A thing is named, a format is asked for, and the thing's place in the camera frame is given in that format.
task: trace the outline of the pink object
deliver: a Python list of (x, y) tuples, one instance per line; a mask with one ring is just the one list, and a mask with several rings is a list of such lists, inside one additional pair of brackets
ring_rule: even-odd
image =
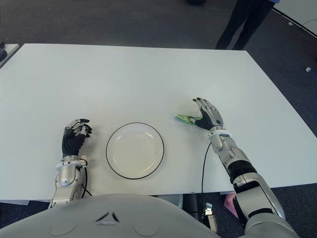
[(226, 199), (224, 201), (224, 206), (236, 217), (238, 218), (238, 214), (236, 212), (236, 209), (234, 209), (233, 206), (233, 198), (237, 195), (235, 192), (227, 194)]

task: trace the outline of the black cable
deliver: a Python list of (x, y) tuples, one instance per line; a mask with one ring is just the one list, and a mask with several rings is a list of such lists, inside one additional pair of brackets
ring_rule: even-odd
[(204, 158), (204, 165), (203, 165), (203, 176), (202, 176), (202, 217), (204, 217), (204, 173), (205, 173), (205, 163), (206, 163), (206, 157), (209, 150), (209, 147), (211, 146), (211, 143), (207, 147), (205, 158)]
[(316, 21), (316, 20), (317, 20), (317, 18), (315, 18), (315, 19), (313, 19), (313, 20), (306, 21), (306, 22), (304, 22), (302, 25), (304, 26), (306, 23), (311, 22), (311, 21)]
[(92, 194), (86, 189), (86, 192), (90, 195), (90, 196), (92, 196)]
[(88, 183), (88, 175), (87, 175), (87, 167), (85, 167), (85, 186), (84, 186), (84, 192), (83, 195), (81, 195), (81, 198), (83, 198), (85, 196), (85, 192), (87, 190), (87, 183)]

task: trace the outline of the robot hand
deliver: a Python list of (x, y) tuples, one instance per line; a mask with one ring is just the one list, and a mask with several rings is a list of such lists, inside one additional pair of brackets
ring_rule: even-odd
[(85, 138), (90, 137), (91, 127), (88, 126), (89, 120), (76, 119), (69, 123), (64, 130), (62, 141), (63, 158), (70, 155), (77, 155), (82, 147)]
[(193, 101), (197, 103), (203, 115), (202, 119), (191, 118), (191, 121), (195, 123), (195, 125), (206, 130), (210, 130), (215, 126), (223, 126), (222, 117), (215, 106), (202, 98), (193, 99)]

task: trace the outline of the black pants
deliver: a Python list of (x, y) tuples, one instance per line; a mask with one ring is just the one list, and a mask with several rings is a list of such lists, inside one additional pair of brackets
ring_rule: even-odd
[(274, 3), (268, 0), (237, 0), (229, 23), (219, 39), (216, 49), (225, 50), (238, 28), (246, 20), (234, 50), (242, 50), (253, 33), (264, 21)]

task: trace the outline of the gray carpet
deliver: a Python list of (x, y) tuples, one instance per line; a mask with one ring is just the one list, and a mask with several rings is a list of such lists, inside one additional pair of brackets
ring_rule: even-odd
[[(0, 40), (213, 49), (234, 4), (235, 0), (207, 0), (204, 6), (185, 0), (1, 0)], [(317, 39), (272, 11), (245, 49), (317, 135)], [(305, 72), (306, 67), (312, 71)], [(317, 185), (276, 188), (274, 193), (295, 231), (303, 238), (317, 237)], [(241, 226), (224, 209), (221, 196), (210, 193), (206, 198), (216, 208), (220, 235), (241, 235)], [(0, 227), (46, 208), (40, 202), (0, 204)]]

